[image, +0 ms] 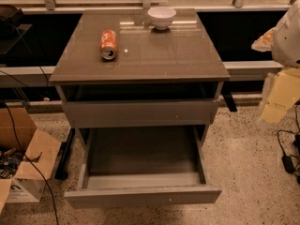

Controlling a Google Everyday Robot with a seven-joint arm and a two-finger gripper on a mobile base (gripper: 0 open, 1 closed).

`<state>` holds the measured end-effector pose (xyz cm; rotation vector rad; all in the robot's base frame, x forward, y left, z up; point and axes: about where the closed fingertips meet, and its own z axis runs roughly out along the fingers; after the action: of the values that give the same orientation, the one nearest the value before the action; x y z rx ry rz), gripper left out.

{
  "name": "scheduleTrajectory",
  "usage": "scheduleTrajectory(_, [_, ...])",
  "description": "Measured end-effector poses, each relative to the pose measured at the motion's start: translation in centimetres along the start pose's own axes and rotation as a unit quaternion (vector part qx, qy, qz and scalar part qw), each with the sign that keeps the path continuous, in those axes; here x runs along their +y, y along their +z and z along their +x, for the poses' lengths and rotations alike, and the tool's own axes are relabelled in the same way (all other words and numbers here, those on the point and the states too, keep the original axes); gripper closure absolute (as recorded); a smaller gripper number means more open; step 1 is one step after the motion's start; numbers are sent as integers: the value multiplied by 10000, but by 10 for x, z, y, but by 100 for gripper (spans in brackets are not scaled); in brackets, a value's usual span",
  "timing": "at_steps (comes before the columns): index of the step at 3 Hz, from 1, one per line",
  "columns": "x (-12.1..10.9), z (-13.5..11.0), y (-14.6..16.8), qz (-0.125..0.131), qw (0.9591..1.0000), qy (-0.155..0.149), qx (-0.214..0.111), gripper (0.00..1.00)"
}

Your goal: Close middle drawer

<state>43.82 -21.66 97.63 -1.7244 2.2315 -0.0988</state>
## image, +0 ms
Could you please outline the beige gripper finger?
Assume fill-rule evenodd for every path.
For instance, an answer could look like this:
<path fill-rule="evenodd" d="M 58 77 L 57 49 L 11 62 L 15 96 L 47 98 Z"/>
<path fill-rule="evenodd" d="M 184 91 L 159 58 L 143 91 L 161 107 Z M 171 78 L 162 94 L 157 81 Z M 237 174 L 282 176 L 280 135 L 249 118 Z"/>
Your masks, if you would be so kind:
<path fill-rule="evenodd" d="M 262 36 L 260 36 L 252 43 L 251 49 L 262 53 L 270 52 L 275 30 L 276 28 L 273 27 L 266 31 Z"/>
<path fill-rule="evenodd" d="M 269 73 L 262 88 L 259 121 L 277 124 L 300 99 L 300 70 L 288 68 L 278 74 Z"/>

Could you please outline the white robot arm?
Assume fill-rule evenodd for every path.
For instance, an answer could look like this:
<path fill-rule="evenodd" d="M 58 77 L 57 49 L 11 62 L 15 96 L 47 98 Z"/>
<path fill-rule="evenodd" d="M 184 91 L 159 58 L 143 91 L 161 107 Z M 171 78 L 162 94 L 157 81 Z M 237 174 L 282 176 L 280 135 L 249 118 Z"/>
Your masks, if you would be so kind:
<path fill-rule="evenodd" d="M 257 40 L 251 49 L 270 52 L 272 59 L 283 66 L 276 75 L 269 75 L 263 85 L 259 120 L 278 123 L 300 99 L 300 1 L 292 4 L 277 25 Z"/>

